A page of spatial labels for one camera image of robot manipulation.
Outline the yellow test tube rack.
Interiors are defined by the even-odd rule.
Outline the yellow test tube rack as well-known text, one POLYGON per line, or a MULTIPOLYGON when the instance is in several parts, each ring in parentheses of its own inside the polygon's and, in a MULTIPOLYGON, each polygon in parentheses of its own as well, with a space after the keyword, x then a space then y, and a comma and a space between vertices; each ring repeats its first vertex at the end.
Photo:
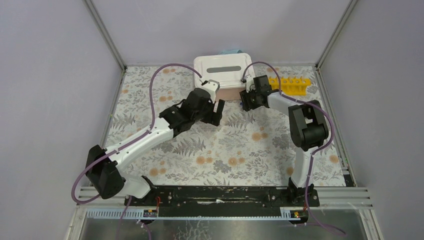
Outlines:
POLYGON ((268 82, 273 90, 281 90, 288 96, 305 96, 307 88, 311 85, 308 78, 281 78, 280 81, 276 77, 268 77, 268 82))

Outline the light blue cloth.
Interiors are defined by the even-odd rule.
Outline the light blue cloth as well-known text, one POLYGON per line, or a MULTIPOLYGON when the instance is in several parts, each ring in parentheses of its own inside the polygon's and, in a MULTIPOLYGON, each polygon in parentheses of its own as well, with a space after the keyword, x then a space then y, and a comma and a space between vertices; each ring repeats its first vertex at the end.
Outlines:
POLYGON ((231 55, 231 54, 242 54, 244 53, 244 51, 242 51, 241 49, 228 49, 228 50, 223 50, 219 53, 219 55, 231 55))

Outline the white plastic bin lid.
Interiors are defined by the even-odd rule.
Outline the white plastic bin lid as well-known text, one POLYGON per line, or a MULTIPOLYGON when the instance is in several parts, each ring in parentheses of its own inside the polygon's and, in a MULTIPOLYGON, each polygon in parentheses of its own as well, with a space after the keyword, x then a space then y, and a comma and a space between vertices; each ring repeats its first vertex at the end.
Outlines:
POLYGON ((246 69, 251 63, 247 53, 198 56, 193 61, 193 68, 199 73, 195 75, 194 83, 198 87, 204 81, 213 80, 221 89, 245 88, 242 78, 255 75, 252 68, 246 69))

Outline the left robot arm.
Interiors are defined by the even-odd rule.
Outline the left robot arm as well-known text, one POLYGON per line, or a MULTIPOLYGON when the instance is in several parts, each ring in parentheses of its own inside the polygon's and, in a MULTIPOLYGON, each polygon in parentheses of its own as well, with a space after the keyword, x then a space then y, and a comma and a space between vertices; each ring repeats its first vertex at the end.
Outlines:
POLYGON ((224 100, 216 101, 216 89, 196 87, 187 98, 163 110, 151 125, 129 138, 105 149, 99 145, 89 150, 86 176, 102 199, 117 194, 135 197, 148 206, 155 200, 153 185, 141 176, 125 171, 138 157, 150 149, 188 131, 197 122, 218 126, 224 100))

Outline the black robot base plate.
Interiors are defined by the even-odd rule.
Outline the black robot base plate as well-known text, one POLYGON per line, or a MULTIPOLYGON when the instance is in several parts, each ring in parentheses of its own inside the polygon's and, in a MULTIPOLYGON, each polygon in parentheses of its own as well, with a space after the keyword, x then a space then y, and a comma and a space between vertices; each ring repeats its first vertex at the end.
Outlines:
POLYGON ((159 217, 280 217, 281 208, 319 207, 318 192, 275 186, 155 186, 143 198, 127 198, 131 207, 152 207, 159 217))

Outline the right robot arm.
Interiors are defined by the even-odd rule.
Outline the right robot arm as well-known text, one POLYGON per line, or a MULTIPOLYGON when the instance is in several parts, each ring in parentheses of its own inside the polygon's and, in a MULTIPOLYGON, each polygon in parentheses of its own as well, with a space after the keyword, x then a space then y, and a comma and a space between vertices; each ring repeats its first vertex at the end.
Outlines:
POLYGON ((241 82, 245 84, 245 90, 240 92, 243 110, 248 112, 266 107, 289 118, 290 138, 296 146, 296 156, 286 198, 291 205, 299 206, 314 189, 313 153, 324 145, 330 133, 321 105, 316 100, 301 102, 283 96, 279 90, 272 88, 266 75, 248 75, 241 82))

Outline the pink plastic bin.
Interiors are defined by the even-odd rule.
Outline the pink plastic bin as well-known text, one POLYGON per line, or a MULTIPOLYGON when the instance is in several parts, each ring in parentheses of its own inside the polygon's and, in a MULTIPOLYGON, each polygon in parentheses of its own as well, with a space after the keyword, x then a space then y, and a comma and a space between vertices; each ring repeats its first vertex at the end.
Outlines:
POLYGON ((240 92, 244 91, 245 88, 220 88, 216 93, 216 100, 224 101, 236 101, 241 100, 240 92))

